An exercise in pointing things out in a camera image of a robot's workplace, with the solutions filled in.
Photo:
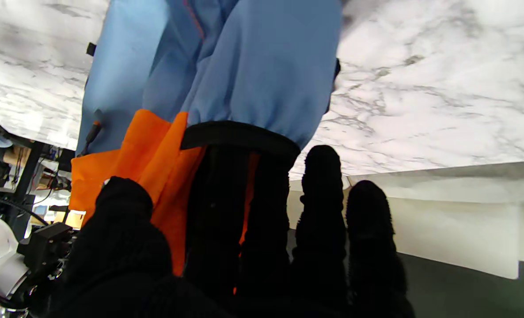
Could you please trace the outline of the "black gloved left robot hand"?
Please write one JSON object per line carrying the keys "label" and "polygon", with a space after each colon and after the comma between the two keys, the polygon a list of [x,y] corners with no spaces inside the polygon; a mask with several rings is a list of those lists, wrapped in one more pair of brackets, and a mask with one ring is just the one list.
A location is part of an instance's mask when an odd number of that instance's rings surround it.
{"label": "black gloved left robot hand", "polygon": [[289,258],[288,163],[263,153],[243,243],[250,153],[209,147],[191,195],[183,276],[136,182],[113,177],[73,243],[49,318],[413,318],[383,190],[363,180],[342,216],[340,157],[306,156]]}

